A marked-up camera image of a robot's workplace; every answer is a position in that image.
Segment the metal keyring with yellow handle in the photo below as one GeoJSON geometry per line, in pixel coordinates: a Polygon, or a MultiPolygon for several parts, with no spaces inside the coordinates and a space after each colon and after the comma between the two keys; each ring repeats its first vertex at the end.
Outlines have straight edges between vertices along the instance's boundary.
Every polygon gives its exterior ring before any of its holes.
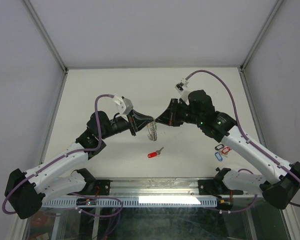
{"type": "Polygon", "coordinates": [[[148,134],[147,137],[150,141],[157,141],[158,135],[157,135],[157,124],[155,121],[152,121],[148,123],[147,125],[148,134]]]}

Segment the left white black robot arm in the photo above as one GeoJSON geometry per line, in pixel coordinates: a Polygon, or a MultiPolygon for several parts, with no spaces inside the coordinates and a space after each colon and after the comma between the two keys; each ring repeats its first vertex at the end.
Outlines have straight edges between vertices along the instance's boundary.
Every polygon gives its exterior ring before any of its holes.
{"type": "Polygon", "coordinates": [[[116,114],[113,119],[104,111],[93,113],[86,130],[59,156],[26,171],[17,168],[9,174],[2,211],[7,215],[16,214],[23,220],[54,198],[70,193],[92,193],[95,178],[87,169],[79,169],[73,176],[62,175],[98,155],[106,147],[106,138],[124,131],[134,136],[154,120],[135,110],[125,117],[116,114]]]}

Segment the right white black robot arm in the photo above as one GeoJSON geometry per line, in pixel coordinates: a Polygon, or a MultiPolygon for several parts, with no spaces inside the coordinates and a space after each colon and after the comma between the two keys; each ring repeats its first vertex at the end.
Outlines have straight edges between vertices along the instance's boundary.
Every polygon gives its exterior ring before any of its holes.
{"type": "Polygon", "coordinates": [[[284,210],[300,189],[300,162],[290,163],[254,143],[248,134],[240,131],[232,117],[215,110],[204,90],[192,91],[188,102],[172,98],[155,121],[171,127],[194,124],[207,137],[229,147],[259,171],[260,174],[248,174],[222,168],[213,179],[213,187],[220,194],[240,190],[261,195],[273,207],[284,210]]]}

